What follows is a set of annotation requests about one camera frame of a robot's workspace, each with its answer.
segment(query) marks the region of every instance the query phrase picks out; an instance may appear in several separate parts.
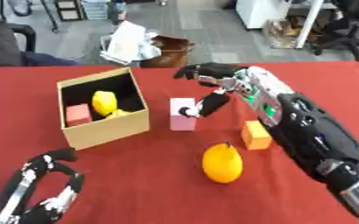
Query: person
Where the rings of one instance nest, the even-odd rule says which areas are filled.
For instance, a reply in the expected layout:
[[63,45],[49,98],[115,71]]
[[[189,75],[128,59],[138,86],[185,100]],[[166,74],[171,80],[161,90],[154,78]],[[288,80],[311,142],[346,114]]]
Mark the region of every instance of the person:
[[0,67],[73,66],[76,61],[35,52],[20,52],[13,31],[0,20]]

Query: black robotic glove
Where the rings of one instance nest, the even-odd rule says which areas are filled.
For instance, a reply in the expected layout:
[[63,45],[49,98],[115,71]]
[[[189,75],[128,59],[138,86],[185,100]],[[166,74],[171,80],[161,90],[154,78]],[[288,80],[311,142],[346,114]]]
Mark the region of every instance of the black robotic glove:
[[[0,192],[0,223],[29,224],[54,223],[75,200],[84,183],[84,175],[57,161],[76,160],[74,148],[51,150],[29,159],[23,168],[16,170]],[[37,183],[48,172],[62,172],[70,177],[59,196],[40,202],[31,210],[26,205]]]

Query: yellow lemon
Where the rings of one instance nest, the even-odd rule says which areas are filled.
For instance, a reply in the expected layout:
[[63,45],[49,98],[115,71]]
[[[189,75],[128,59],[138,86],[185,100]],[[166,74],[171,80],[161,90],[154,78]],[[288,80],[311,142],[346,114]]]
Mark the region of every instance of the yellow lemon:
[[116,110],[116,95],[113,92],[96,91],[92,97],[92,106],[96,113],[107,116]]
[[106,117],[106,119],[110,119],[110,118],[118,117],[118,116],[126,116],[128,114],[130,114],[130,112],[118,109],[118,110],[114,111],[111,115],[108,115]]
[[227,184],[241,176],[243,161],[235,147],[221,143],[206,150],[202,168],[213,181]]

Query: black office chair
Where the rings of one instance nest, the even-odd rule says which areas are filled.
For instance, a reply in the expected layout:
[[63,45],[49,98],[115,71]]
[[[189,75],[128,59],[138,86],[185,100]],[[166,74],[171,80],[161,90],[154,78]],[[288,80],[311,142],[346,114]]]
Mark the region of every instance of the black office chair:
[[35,52],[35,45],[37,43],[37,33],[27,24],[8,24],[8,26],[15,32],[25,36],[25,51]]
[[[316,46],[314,54],[321,55],[324,49],[346,46],[354,54],[355,60],[359,61],[359,38],[356,37],[359,29],[359,0],[334,0],[333,3],[343,12],[344,17],[323,28],[323,32],[334,39]],[[348,29],[351,23],[353,25],[347,35],[336,32]]]
[[[52,12],[50,11],[50,8],[48,7],[46,0],[40,0],[40,2],[42,3],[43,7],[45,8],[46,14],[49,17],[50,21],[52,22],[52,31],[54,33],[58,33],[59,32],[59,26],[57,24],[57,21],[55,20]],[[1,18],[3,19],[3,21],[6,21],[6,16],[5,16],[5,0],[0,0],[0,15]]]

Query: pink cube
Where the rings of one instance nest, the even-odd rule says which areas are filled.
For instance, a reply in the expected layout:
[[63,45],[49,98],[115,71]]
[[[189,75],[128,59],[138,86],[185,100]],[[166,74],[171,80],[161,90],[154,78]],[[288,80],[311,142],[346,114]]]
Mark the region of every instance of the pink cube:
[[71,127],[90,122],[92,122],[92,118],[86,103],[67,107],[67,126]]
[[193,108],[194,98],[172,98],[170,99],[170,129],[171,130],[195,130],[196,118],[185,117],[180,114],[184,107]]

